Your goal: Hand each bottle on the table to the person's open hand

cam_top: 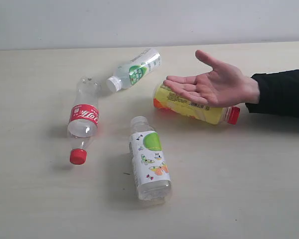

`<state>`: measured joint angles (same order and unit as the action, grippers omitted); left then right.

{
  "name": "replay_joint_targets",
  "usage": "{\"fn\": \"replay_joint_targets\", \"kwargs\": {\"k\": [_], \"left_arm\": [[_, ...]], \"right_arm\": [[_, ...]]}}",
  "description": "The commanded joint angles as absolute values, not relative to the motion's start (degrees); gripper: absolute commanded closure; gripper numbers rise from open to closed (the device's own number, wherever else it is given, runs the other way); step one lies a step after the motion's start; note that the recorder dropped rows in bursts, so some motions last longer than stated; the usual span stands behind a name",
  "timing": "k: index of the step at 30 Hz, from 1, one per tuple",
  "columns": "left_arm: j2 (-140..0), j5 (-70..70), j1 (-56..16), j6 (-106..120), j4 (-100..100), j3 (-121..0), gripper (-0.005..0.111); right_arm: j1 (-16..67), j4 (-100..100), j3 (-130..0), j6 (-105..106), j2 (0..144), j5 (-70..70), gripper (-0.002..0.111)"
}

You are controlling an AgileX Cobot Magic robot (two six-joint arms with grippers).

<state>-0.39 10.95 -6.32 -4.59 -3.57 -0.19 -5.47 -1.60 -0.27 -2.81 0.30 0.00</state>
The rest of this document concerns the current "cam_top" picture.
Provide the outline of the person's open bare hand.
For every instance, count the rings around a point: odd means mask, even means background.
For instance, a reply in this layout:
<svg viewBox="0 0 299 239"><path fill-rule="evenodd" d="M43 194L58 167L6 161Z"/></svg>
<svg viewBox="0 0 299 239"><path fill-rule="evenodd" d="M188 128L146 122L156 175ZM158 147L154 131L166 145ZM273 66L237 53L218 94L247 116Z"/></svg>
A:
<svg viewBox="0 0 299 239"><path fill-rule="evenodd" d="M212 71L188 77L167 76L163 84L191 102L210 107L226 108L259 102L260 90L256 80L201 50L196 50L195 56Z"/></svg>

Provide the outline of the black sleeved forearm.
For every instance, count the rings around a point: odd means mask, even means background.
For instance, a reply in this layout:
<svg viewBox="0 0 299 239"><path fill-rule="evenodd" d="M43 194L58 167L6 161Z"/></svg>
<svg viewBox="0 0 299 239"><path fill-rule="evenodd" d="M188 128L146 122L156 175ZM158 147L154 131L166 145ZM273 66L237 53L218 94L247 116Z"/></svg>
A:
<svg viewBox="0 0 299 239"><path fill-rule="evenodd" d="M260 97L257 104L246 103L250 113L299 118L299 69L271 74L255 74Z"/></svg>

